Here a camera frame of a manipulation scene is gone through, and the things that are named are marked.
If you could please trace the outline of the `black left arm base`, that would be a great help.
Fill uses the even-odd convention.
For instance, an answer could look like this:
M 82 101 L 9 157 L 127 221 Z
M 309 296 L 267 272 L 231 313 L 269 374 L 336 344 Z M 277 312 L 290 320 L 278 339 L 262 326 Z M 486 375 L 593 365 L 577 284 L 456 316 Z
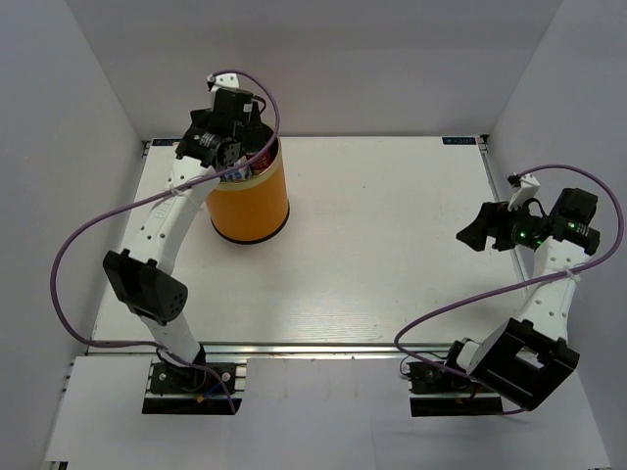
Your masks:
M 246 363 L 210 362 L 228 390 L 236 411 L 243 399 Z M 233 415 L 228 398 L 218 380 L 200 370 L 183 371 L 154 360 L 149 369 L 144 400 L 144 415 Z

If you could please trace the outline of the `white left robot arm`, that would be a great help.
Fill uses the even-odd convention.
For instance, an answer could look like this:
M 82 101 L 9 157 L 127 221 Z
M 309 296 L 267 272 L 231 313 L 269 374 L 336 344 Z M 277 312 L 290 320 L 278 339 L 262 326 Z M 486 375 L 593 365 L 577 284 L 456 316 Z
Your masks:
M 212 105 L 191 112 L 191 125 L 175 149 L 166 197 L 149 211 L 132 242 L 109 251 L 103 267 L 118 300 L 147 326 L 173 364 L 173 379 L 195 391 L 207 379 L 183 309 L 188 289 L 173 278 L 177 254 L 200 207 L 217 188 L 217 173 L 246 162 L 266 143 L 259 103 L 249 91 L 217 87 Z

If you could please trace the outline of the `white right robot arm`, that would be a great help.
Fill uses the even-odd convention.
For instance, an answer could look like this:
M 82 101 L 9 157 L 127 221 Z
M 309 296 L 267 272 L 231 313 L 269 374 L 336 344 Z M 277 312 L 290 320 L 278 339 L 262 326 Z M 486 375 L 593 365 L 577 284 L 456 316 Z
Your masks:
M 462 391 L 477 382 L 525 410 L 537 408 L 575 370 L 579 355 L 567 344 L 567 318 L 576 289 L 568 275 L 600 243 L 590 222 L 597 196 L 566 188 L 549 213 L 534 215 L 523 203 L 485 203 L 457 238 L 476 252 L 494 238 L 494 249 L 523 246 L 534 252 L 534 274 L 543 279 L 515 317 L 482 342 L 456 341 L 442 366 L 444 382 Z M 564 272 L 549 281 L 549 274 Z

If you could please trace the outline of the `clear bottle blue orange label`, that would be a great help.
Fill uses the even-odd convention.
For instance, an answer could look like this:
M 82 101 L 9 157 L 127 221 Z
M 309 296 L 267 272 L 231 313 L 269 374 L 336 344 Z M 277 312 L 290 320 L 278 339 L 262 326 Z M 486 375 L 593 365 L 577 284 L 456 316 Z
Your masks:
M 254 172 L 249 165 L 243 166 L 237 170 L 231 171 L 224 175 L 220 180 L 222 182 L 241 182 L 251 179 L 254 176 Z

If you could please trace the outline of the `clear bottle red label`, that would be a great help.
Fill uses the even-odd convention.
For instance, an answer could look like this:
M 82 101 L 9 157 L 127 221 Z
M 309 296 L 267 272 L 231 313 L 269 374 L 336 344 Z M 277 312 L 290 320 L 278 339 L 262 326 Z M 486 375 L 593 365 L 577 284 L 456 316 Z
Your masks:
M 255 154 L 251 154 L 247 157 L 247 163 L 253 173 L 261 173 L 265 171 L 271 166 L 272 161 L 273 156 L 271 151 L 264 152 L 258 158 L 255 157 Z

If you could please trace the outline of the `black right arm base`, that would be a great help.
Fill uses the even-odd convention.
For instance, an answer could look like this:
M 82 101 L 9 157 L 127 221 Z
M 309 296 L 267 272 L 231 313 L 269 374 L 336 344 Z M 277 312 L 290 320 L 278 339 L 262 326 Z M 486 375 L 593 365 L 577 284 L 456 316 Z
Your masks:
M 495 392 L 424 362 L 407 362 L 401 374 L 410 385 L 412 417 L 489 416 L 505 411 Z

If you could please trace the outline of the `orange cylindrical bin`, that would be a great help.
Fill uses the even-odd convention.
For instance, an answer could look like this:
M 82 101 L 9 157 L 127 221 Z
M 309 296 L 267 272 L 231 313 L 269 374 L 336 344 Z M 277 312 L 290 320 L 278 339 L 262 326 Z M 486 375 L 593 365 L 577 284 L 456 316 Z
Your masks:
M 219 236 L 231 243 L 253 245 L 268 240 L 289 218 L 279 138 L 266 154 L 273 160 L 262 172 L 244 181 L 223 181 L 206 198 L 212 226 Z

